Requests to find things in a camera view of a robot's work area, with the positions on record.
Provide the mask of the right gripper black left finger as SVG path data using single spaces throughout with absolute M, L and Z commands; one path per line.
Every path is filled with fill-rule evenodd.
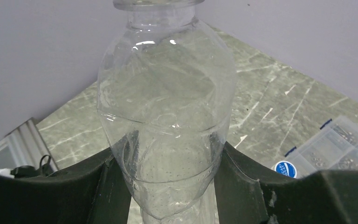
M 110 149 L 48 177 L 0 175 L 0 224 L 125 224 L 130 203 Z

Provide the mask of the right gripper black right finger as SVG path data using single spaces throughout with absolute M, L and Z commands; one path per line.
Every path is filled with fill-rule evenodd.
M 214 186 L 222 224 L 358 224 L 358 171 L 290 178 L 226 143 Z

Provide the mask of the blue bottle cap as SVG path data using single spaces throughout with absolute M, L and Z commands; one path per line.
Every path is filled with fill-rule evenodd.
M 291 178 L 297 178 L 298 171 L 296 167 L 289 161 L 279 161 L 272 167 L 272 169 L 282 175 Z

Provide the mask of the clear plastic bottle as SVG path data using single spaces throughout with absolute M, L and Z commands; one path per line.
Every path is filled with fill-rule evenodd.
M 98 71 L 97 111 L 145 224 L 213 224 L 212 182 L 237 83 L 197 0 L 116 0 L 122 37 Z

